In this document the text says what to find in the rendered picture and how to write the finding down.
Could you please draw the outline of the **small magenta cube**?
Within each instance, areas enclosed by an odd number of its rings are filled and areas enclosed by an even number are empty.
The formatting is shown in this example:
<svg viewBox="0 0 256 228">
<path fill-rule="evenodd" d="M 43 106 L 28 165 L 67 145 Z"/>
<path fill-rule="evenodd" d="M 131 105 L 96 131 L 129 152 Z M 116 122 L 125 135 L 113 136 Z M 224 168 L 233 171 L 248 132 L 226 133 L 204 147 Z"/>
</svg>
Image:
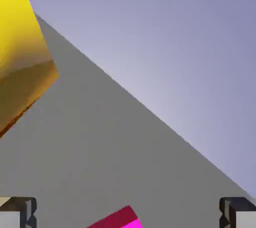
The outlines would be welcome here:
<svg viewBox="0 0 256 228">
<path fill-rule="evenodd" d="M 143 225 L 132 207 L 127 205 L 87 228 L 143 228 Z"/>
</svg>

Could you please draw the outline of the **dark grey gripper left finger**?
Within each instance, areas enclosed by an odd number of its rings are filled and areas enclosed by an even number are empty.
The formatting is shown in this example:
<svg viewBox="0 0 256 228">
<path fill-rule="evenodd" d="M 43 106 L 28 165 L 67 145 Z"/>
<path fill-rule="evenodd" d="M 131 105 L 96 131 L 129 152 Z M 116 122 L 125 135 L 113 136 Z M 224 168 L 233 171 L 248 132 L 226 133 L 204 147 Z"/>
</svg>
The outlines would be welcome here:
<svg viewBox="0 0 256 228">
<path fill-rule="evenodd" d="M 37 199 L 0 196 L 0 228 L 37 228 Z"/>
</svg>

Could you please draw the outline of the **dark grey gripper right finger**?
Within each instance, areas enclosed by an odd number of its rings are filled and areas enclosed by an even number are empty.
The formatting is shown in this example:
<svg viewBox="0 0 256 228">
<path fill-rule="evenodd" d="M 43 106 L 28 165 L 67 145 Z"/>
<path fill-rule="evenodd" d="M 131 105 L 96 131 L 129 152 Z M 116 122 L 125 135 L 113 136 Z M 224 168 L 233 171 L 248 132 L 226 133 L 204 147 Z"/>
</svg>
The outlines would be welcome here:
<svg viewBox="0 0 256 228">
<path fill-rule="evenodd" d="M 245 197 L 222 197 L 219 210 L 219 228 L 256 228 L 256 206 Z"/>
</svg>

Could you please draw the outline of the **large yellow box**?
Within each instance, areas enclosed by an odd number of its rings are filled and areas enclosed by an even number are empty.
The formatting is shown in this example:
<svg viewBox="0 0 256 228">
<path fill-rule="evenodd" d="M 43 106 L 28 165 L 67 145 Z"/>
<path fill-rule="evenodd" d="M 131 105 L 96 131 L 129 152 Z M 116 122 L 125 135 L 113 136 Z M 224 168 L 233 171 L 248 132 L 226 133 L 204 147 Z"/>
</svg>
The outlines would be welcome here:
<svg viewBox="0 0 256 228">
<path fill-rule="evenodd" d="M 29 0 L 0 0 L 0 138 L 59 77 Z"/>
</svg>

